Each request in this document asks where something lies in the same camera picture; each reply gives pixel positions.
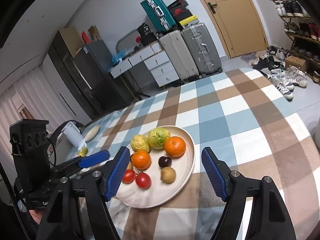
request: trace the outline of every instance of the gray suitcase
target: gray suitcase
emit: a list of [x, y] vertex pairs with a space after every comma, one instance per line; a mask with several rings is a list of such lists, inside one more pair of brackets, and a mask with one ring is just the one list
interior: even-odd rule
[[179, 30], [168, 33], [159, 41], [181, 80], [199, 75], [196, 64]]
[[220, 57], [204, 23], [185, 28], [182, 36], [203, 77], [207, 74], [222, 72]]

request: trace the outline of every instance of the orange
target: orange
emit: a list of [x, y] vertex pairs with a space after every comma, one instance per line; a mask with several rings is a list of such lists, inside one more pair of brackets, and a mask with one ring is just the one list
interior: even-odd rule
[[180, 157], [186, 151], [186, 143], [182, 138], [172, 136], [165, 141], [164, 150], [170, 157]]
[[138, 150], [131, 157], [131, 163], [139, 170], [145, 170], [151, 164], [151, 157], [145, 150]]

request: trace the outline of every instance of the drawer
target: drawer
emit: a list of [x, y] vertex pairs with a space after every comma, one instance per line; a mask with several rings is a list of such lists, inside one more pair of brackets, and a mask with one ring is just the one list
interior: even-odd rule
[[152, 73], [153, 77], [159, 77], [163, 74], [166, 74], [172, 70], [175, 70], [174, 67], [172, 66], [171, 62], [168, 61], [158, 67], [155, 67], [153, 69], [150, 70], [150, 72]]
[[179, 79], [178, 74], [176, 73], [175, 70], [172, 70], [166, 74], [163, 74], [159, 77], [156, 77], [156, 82], [158, 83], [159, 87], [162, 87], [166, 84], [169, 84], [173, 81], [176, 81]]
[[151, 48], [153, 49], [153, 51], [155, 53], [158, 53], [161, 51], [161, 46], [160, 46], [160, 43], [159, 42], [156, 42], [155, 44], [152, 44], [151, 45]]
[[133, 56], [129, 57], [129, 61], [132, 66], [137, 65], [139, 62], [142, 62], [148, 57], [151, 57], [154, 55], [154, 52], [150, 46], [138, 51]]
[[132, 65], [130, 64], [128, 59], [125, 59], [124, 61], [121, 61], [118, 65], [113, 67], [110, 73], [113, 76], [113, 78], [116, 78], [130, 68], [132, 68]]
[[169, 58], [166, 54], [165, 51], [160, 52], [156, 55], [154, 55], [151, 58], [148, 58], [147, 60], [144, 61], [144, 63], [146, 64], [148, 70], [151, 70], [157, 66], [160, 66], [163, 63], [166, 63], [169, 61]]

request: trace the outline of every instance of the curtain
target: curtain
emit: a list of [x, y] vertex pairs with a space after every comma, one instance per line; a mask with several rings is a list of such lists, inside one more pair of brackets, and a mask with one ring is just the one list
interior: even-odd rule
[[39, 67], [29, 71], [13, 86], [34, 118], [49, 121], [48, 133], [53, 133], [63, 122], [73, 119]]
[[17, 173], [11, 155], [12, 146], [9, 142], [9, 127], [11, 124], [19, 121], [21, 116], [12, 101], [11, 89], [14, 90], [11, 87], [0, 96], [0, 161], [10, 183], [13, 185]]

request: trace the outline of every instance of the desk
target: desk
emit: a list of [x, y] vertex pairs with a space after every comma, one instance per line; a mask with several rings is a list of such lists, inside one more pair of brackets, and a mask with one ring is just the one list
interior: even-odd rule
[[[257, 70], [236, 69], [190, 82], [96, 123], [101, 129], [89, 142], [88, 155], [105, 149], [112, 158], [121, 146], [130, 144], [133, 135], [162, 125], [184, 128], [196, 144], [191, 177], [168, 202], [142, 210], [115, 198], [108, 202], [122, 239], [210, 239], [225, 203], [215, 195], [201, 164], [201, 150], [207, 146], [231, 170], [249, 178], [268, 175], [274, 180], [297, 240], [306, 239], [319, 221], [318, 150], [291, 103]], [[67, 160], [75, 156], [74, 149]], [[252, 205], [252, 198], [247, 203]], [[244, 210], [240, 239], [250, 213], [251, 208]]]
[[142, 61], [150, 70], [159, 87], [179, 79], [170, 59], [166, 52], [162, 50], [158, 41], [149, 44], [126, 58], [114, 66], [110, 73], [116, 78]]

